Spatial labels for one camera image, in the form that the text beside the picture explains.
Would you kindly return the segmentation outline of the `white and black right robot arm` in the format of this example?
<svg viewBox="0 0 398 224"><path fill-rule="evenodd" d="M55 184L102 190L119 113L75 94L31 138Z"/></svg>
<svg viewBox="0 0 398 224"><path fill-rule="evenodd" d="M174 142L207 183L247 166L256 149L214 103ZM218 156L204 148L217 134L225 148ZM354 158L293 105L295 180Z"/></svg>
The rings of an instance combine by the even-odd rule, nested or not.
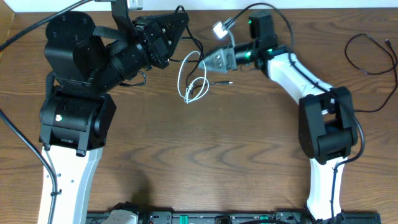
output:
<svg viewBox="0 0 398 224"><path fill-rule="evenodd" d="M278 43L270 11L251 13L248 24L252 42L232 42L213 49L199 68L227 73L252 63L289 94L298 104L300 146L310 159L307 210L315 222L343 223L341 171L358 141L351 93L345 87L335 88L321 81L287 46Z"/></svg>

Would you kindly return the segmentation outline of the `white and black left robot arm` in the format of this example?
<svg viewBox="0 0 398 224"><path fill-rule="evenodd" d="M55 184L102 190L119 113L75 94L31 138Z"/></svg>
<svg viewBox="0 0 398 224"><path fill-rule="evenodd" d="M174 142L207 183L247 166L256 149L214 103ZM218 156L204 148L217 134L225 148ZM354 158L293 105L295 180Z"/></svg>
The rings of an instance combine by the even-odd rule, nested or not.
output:
<svg viewBox="0 0 398 224"><path fill-rule="evenodd" d="M56 200L42 194L39 223L83 223L91 184L116 111L110 90L129 86L152 67L166 68L184 32L186 12L115 17L116 29L97 26L84 12L67 12L46 28L52 67L40 109L39 140L57 183Z"/></svg>

